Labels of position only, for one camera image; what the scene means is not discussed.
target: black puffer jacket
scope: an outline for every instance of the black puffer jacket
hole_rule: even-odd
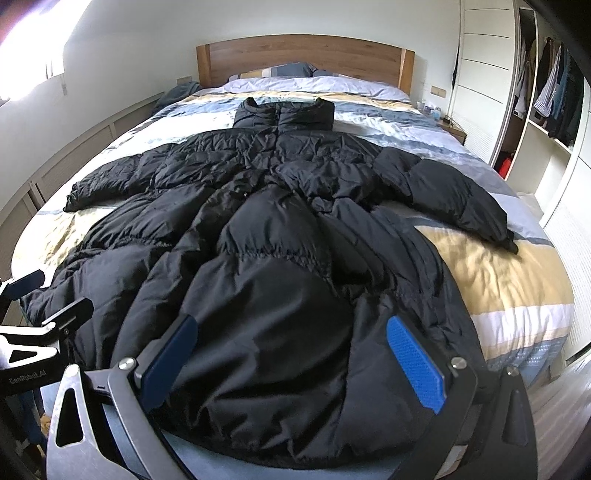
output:
[[[80,297],[76,361],[136,356],[179,311],[200,325],[165,426],[211,450],[315,468],[410,448],[430,421],[389,350],[411,319],[485,368],[435,247],[398,200],[516,251],[503,210],[452,167],[332,130],[334,106],[246,100],[235,128],[109,163],[65,211],[128,201],[25,301],[40,323]]]

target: closet shelf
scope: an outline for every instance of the closet shelf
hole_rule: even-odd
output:
[[[534,127],[536,127],[538,130],[540,130],[541,132],[543,132],[546,136],[548,136],[548,132],[541,126],[539,126],[537,123],[535,123],[533,120],[531,120],[530,118],[527,119],[527,122],[531,125],[533,125]],[[567,147],[565,144],[563,144],[560,140],[558,140],[557,138],[550,138],[548,137],[548,140],[552,140],[554,143],[556,143],[560,148],[562,148],[565,152],[567,152],[568,154],[571,154],[573,152],[572,148]]]

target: striped duvet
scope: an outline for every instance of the striped duvet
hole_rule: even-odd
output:
[[[573,315],[569,278],[544,231],[494,170],[433,120],[409,104],[396,101],[399,98],[388,95],[387,89],[378,89],[376,94],[361,82],[360,86],[351,79],[339,82],[333,77],[301,79],[301,83],[293,79],[237,80],[165,108],[113,142],[43,206],[18,242],[12,260],[13,275],[41,268],[50,283],[70,249],[95,222],[118,206],[101,205],[76,213],[61,211],[72,184],[100,165],[161,144],[180,143],[199,132],[229,128],[236,108],[248,96],[257,103],[311,101],[321,96],[335,103],[335,130],[450,164],[474,179],[505,209],[509,228],[516,233],[517,256],[401,204],[387,204],[411,219],[451,269],[489,366],[500,369],[516,365],[526,382],[533,382],[562,348]],[[327,84],[341,93],[327,91]]]

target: bed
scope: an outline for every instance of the bed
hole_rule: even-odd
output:
[[[508,226],[515,232],[519,247],[517,256],[484,245],[402,204],[387,204],[437,247],[460,288],[488,366],[501,369],[516,365],[528,384],[544,374],[569,333],[573,294],[568,276],[536,219],[505,182],[410,105],[407,94],[414,52],[351,38],[272,35],[199,46],[197,59],[200,81],[208,88],[166,107],[130,130],[68,181],[23,232],[13,256],[14,276],[41,268],[49,284],[58,265],[91,226],[123,203],[106,203],[76,213],[62,211],[72,185],[100,166],[159,145],[181,143],[198,132],[229,128],[237,107],[248,97],[258,104],[278,100],[309,102],[321,97],[335,104],[335,131],[451,165],[489,192],[506,211]],[[237,72],[293,61],[347,77],[268,77],[226,83]],[[545,442],[553,441],[543,432],[538,433]],[[310,471],[302,476],[298,471],[276,471],[227,459],[181,439],[173,439],[172,443],[199,478],[230,478],[236,469],[243,478],[279,478],[280,473],[281,478],[386,478],[400,461],[390,458],[368,466]],[[460,453],[461,449],[454,453],[456,457],[450,457],[448,466]]]

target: window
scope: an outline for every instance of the window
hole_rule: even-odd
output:
[[[0,44],[0,105],[64,73],[64,45],[89,3],[50,0],[14,26]]]

